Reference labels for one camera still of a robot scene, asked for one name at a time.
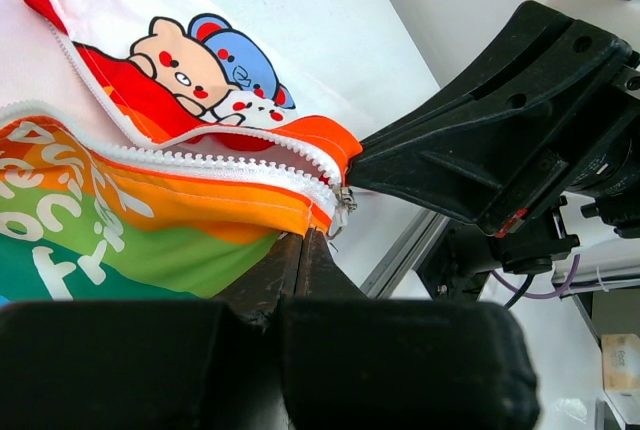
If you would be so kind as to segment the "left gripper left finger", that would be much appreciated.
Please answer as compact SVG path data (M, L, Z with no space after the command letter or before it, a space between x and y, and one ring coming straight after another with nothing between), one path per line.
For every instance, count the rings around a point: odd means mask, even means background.
M5 429L288 429L269 327L302 240L215 300L20 302L1 312Z

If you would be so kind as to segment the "rainbow hooded kids jacket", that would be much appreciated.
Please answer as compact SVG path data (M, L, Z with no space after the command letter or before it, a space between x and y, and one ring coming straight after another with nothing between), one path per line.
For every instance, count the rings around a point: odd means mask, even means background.
M211 298L361 150L212 0L1 0L1 301Z

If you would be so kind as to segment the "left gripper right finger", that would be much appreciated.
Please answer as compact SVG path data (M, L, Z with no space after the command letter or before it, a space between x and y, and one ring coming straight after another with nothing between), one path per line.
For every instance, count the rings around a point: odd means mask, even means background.
M298 429L532 429L537 375L490 302L370 299L309 231L278 308L284 402Z

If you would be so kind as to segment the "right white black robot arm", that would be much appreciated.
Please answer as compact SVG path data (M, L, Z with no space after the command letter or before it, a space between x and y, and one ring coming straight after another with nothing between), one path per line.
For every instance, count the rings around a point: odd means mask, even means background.
M639 0L391 0L441 89L367 137L351 184L435 212L436 299L494 268L639 282Z

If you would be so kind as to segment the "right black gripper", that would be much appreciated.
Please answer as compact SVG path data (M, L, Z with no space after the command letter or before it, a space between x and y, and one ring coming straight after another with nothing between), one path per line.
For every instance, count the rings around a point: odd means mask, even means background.
M508 272L546 272L578 248L565 192L594 200L583 218L639 239L632 46L541 3L522 3L459 76L362 146L349 184L500 237L489 248Z

